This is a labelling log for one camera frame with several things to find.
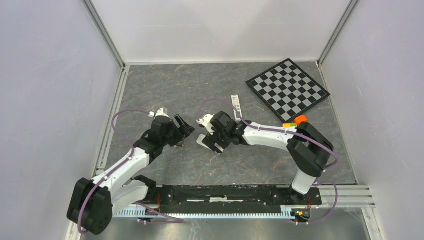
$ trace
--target white remote control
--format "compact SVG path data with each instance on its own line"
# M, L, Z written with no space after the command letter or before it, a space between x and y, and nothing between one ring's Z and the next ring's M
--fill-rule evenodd
M242 115L242 107L240 106L240 100L239 100L239 95L232 95L231 96L231 101L232 101L232 105L235 107L235 109L237 109L237 111L239 112L240 116L243 117ZM234 110L234 118L236 121L240 121L240 117L238 116L236 110Z

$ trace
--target checkerboard black border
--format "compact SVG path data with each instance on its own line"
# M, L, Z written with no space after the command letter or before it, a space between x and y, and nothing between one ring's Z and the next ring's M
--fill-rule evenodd
M305 74L312 82L314 82L317 86L319 86L325 93L325 96L321 97L320 99L318 99L317 101L315 101L312 105L306 107L305 109L303 109L302 111L300 111L298 114L294 115L293 117L291 117L288 120L284 120L283 117L267 102L267 100L264 99L264 97L262 97L262 95L256 91L256 89L252 86L251 82L255 81L257 78L261 77L262 75L268 73L269 71L275 69L276 67L279 67L283 64L285 64L286 62L290 62L291 64L293 64L294 66L296 66L297 69L299 69L303 74ZM246 81L247 86L252 89L252 91L262 100L262 102L264 102L266 104L266 106L283 122L283 123L287 123L287 122L292 122L295 118L299 117L300 115L303 115L306 111L308 111L309 109L315 107L317 104L319 104L320 102L324 101L326 98L328 98L331 94L321 85L319 84L317 81L315 81L315 79L313 79L309 74L307 74L302 68L300 68L294 61L292 61L290 58L287 58L286 60L278 63L275 66L270 67L269 69L265 70L264 72L260 73L257 76L254 76L253 78L251 78L250 80Z

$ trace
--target white wall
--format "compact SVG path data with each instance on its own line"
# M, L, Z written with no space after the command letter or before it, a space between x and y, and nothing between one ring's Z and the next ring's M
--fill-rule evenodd
M0 5L0 239L64 239L120 70L82 1Z
M423 1L360 1L323 63L389 240L423 237L423 10Z
M317 60L349 0L93 0L124 61Z

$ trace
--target black and white checkered board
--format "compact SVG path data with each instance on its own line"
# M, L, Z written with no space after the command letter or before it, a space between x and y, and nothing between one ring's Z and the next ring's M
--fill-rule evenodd
M284 123L330 96L289 58L246 83Z

